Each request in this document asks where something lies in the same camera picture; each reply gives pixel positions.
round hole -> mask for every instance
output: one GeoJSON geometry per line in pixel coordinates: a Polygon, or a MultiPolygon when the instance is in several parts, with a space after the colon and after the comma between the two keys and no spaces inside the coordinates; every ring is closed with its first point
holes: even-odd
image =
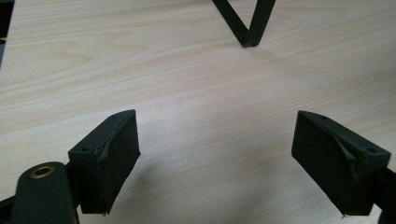
{"type": "Polygon", "coordinates": [[[35,169],[32,173],[30,173],[30,177],[34,179],[42,178],[47,175],[50,175],[55,170],[53,166],[42,166],[35,169]]]}
{"type": "Polygon", "coordinates": [[[371,152],[371,153],[376,153],[376,150],[373,149],[373,148],[371,148],[371,147],[367,148],[367,150],[368,150],[369,152],[371,152]]]}

black metal leg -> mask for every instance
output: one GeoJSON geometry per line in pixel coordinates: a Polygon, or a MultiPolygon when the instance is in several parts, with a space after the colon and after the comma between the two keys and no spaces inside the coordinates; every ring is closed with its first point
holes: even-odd
{"type": "Polygon", "coordinates": [[[233,30],[242,47],[255,47],[260,44],[265,27],[270,19],[276,0],[258,0],[249,29],[241,21],[227,0],[213,0],[219,12],[233,30]]]}

wooden table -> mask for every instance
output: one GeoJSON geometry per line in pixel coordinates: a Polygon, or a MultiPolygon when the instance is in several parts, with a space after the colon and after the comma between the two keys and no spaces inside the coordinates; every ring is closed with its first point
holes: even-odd
{"type": "MultiPolygon", "coordinates": [[[[248,22],[255,1],[231,1],[248,22]]],[[[396,154],[396,2],[278,0],[242,49],[211,1],[17,1],[0,74],[0,199],[107,116],[141,158],[81,223],[376,223],[345,217],[290,155],[298,110],[396,154]]],[[[396,170],[396,160],[389,168],[396,170]]]]}

black clamp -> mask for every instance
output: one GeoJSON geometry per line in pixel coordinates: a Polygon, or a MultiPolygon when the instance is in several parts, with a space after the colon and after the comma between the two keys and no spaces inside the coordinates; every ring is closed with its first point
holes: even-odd
{"type": "Polygon", "coordinates": [[[390,153],[332,119],[299,111],[291,154],[343,215],[368,216],[375,203],[396,222],[390,153]]]}
{"type": "Polygon", "coordinates": [[[16,195],[0,202],[0,223],[78,223],[108,214],[140,156],[134,110],[112,115],[69,152],[66,165],[46,162],[25,171],[16,195]]]}

black metal frame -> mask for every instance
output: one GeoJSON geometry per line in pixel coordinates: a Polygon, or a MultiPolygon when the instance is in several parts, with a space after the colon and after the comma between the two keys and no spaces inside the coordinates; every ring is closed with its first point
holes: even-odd
{"type": "Polygon", "coordinates": [[[249,29],[227,0],[213,0],[242,47],[256,47],[262,40],[276,0],[258,0],[249,29]]]}

